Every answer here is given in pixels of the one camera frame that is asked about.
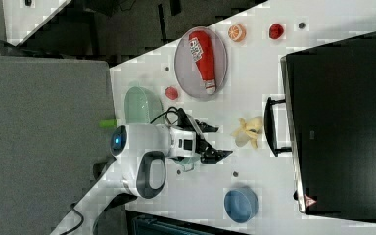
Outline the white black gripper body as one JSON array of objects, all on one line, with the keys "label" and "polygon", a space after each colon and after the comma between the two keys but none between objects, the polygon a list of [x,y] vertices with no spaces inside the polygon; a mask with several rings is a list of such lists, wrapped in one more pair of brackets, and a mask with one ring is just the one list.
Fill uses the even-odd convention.
[{"label": "white black gripper body", "polygon": [[197,133],[186,131],[179,127],[169,129],[171,158],[194,158],[199,157],[197,151]]}]

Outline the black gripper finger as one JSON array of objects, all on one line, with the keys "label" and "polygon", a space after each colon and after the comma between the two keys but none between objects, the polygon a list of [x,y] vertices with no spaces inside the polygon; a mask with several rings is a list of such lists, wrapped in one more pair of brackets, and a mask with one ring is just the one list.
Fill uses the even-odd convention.
[{"label": "black gripper finger", "polygon": [[218,127],[216,126],[211,126],[211,125],[206,124],[205,122],[198,121],[198,120],[196,121],[196,123],[203,133],[218,132]]},{"label": "black gripper finger", "polygon": [[216,164],[231,154],[232,151],[207,149],[200,156],[200,161],[203,164]]}]

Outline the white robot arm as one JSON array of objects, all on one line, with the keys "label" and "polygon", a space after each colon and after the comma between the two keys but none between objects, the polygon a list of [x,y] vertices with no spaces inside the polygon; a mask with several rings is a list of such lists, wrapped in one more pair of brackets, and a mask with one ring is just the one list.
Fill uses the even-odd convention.
[{"label": "white robot arm", "polygon": [[111,153],[115,160],[92,188],[70,205],[50,235],[93,235],[100,214],[118,195],[156,197],[165,187],[168,159],[198,158],[203,164],[216,164],[232,152],[216,149],[193,120],[186,125],[122,125],[111,138]]}]

